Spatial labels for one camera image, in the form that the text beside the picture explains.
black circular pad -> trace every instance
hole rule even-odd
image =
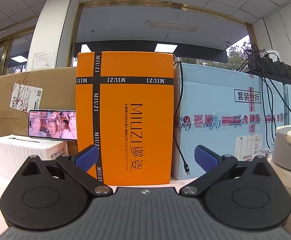
[[[206,208],[234,228],[265,230],[282,225],[291,212],[291,199],[283,185],[268,178],[254,175],[221,181],[207,191]]]
[[[60,193],[50,187],[37,187],[27,191],[23,195],[23,202],[33,208],[47,208],[56,204],[60,199]]]
[[[59,228],[75,220],[87,206],[86,192],[70,179],[42,174],[20,179],[13,179],[0,199],[2,215],[10,226],[28,230]]]
[[[261,208],[269,202],[269,195],[254,187],[239,188],[232,193],[232,199],[244,208]]]

brown cardboard box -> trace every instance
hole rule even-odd
[[[0,76],[0,136],[28,136],[29,113],[10,107],[15,83],[42,88],[39,109],[76,109],[76,68],[64,67]],[[68,142],[70,154],[78,152],[77,142]]]
[[[173,63],[166,53],[79,53],[78,146],[99,149],[90,175],[107,185],[170,182]]]

tree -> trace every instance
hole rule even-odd
[[[245,41],[242,47],[244,49],[251,49],[251,43]],[[183,63],[191,63],[203,66],[224,68],[229,70],[237,70],[247,59],[247,54],[239,46],[230,47],[227,53],[228,53],[228,63],[194,58],[180,58],[180,60]],[[242,72],[246,71],[248,71],[247,65],[243,68]]]

blue gripper pad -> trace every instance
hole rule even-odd
[[[222,161],[222,157],[209,150],[203,145],[198,145],[194,149],[194,159],[205,172],[213,170]]]
[[[98,147],[95,145],[90,145],[78,152],[76,155],[73,155],[71,157],[71,161],[73,161],[74,164],[83,171],[87,172],[98,161],[98,157]]]

power adapter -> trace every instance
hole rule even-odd
[[[287,73],[288,73],[288,79],[291,79],[291,66],[286,64],[287,66]]]
[[[264,57],[261,59],[261,66],[263,68],[263,70],[268,73],[268,74],[272,74],[271,72],[273,72],[273,60],[270,57]]]
[[[251,53],[248,57],[249,69],[261,71],[259,65],[261,65],[261,57],[259,53]]]
[[[275,71],[277,72],[278,76],[284,77],[284,63],[281,61],[275,61],[273,62],[273,67]]]

